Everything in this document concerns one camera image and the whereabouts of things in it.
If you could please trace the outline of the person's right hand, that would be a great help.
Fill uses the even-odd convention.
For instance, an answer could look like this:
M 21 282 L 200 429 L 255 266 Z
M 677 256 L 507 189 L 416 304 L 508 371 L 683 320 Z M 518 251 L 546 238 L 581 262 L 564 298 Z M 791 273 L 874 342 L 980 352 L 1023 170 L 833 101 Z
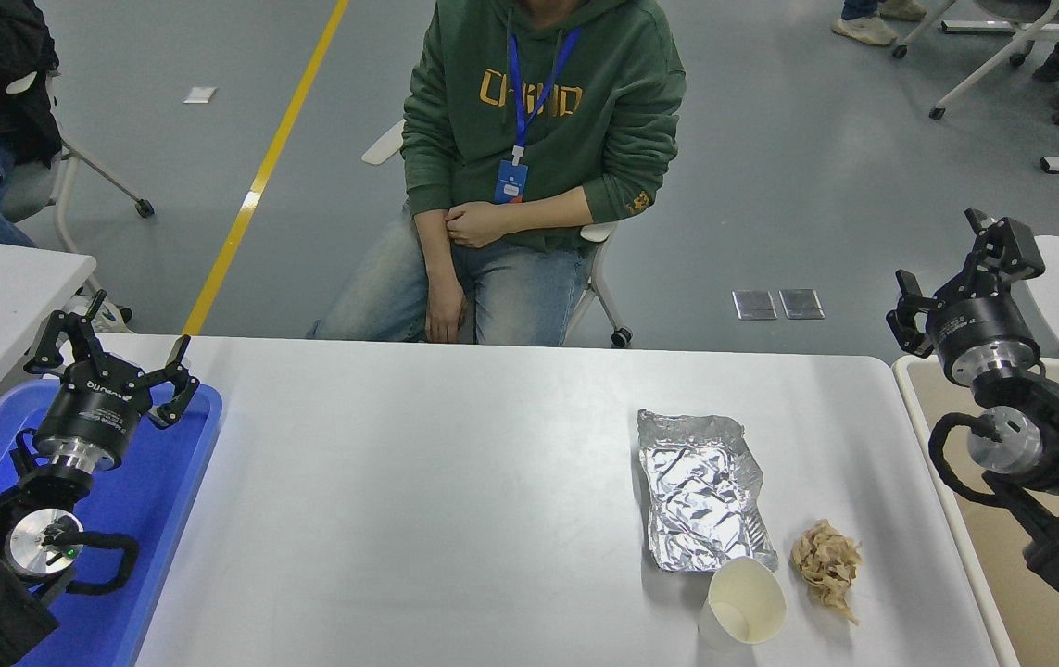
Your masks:
M 429 278 L 424 337 L 432 345 L 456 345 L 466 318 L 467 298 L 456 277 Z

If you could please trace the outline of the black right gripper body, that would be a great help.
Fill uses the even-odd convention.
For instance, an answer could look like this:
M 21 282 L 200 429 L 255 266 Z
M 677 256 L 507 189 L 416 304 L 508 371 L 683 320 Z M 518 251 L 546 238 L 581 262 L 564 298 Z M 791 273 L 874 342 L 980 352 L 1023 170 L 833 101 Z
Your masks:
M 1039 346 L 1010 296 L 949 301 L 928 313 L 930 337 L 943 369 L 1033 369 Z

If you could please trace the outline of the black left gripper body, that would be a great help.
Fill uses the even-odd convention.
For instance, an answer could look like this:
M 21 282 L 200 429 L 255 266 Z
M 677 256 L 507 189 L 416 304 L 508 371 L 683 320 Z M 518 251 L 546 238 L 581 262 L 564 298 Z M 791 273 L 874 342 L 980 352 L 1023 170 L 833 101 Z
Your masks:
M 76 360 L 67 367 L 33 443 L 42 447 L 77 438 L 98 447 L 129 447 L 149 410 L 149 390 L 131 387 L 143 374 L 122 359 L 110 359 L 105 371 L 92 360 Z

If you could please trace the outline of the person's left hand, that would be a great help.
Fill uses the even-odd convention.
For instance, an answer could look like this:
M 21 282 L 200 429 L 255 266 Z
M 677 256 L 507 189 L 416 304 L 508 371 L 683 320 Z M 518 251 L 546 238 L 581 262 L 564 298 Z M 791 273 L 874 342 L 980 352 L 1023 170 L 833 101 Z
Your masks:
M 487 202 L 450 208 L 445 221 L 448 239 L 472 249 L 495 244 L 508 232 L 502 208 Z

